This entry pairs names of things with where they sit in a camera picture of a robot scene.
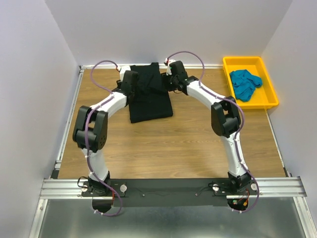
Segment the black t shirt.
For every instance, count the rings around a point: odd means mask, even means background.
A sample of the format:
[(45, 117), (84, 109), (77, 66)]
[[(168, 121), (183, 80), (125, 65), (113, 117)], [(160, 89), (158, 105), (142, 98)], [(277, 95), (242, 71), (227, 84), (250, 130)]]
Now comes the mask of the black t shirt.
[(173, 116), (169, 93), (164, 88), (159, 64), (130, 66), (139, 75), (136, 92), (129, 105), (130, 122), (138, 123)]

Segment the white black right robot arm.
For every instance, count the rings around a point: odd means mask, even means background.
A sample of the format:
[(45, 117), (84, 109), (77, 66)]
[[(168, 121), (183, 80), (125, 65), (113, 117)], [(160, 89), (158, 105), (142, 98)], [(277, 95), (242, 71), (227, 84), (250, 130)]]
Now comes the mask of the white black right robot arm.
[(189, 76), (181, 61), (166, 59), (166, 73), (162, 74), (163, 85), (167, 91), (178, 90), (191, 96), (211, 110), (211, 128), (220, 137), (228, 160), (228, 189), (239, 194), (250, 184), (252, 177), (245, 163), (240, 130), (244, 118), (240, 117), (241, 108), (233, 97), (224, 97), (194, 76)]

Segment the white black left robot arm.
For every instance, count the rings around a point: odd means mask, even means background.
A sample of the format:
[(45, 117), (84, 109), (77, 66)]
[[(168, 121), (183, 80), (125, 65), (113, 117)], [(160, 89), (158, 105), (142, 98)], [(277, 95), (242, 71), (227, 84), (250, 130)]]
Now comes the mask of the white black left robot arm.
[(72, 136), (85, 154), (90, 172), (82, 191), (96, 196), (114, 194), (110, 189), (110, 172), (103, 154), (108, 119), (133, 101), (138, 81), (138, 73), (129, 66), (123, 66), (119, 74), (117, 87), (107, 98), (90, 107), (79, 108)]

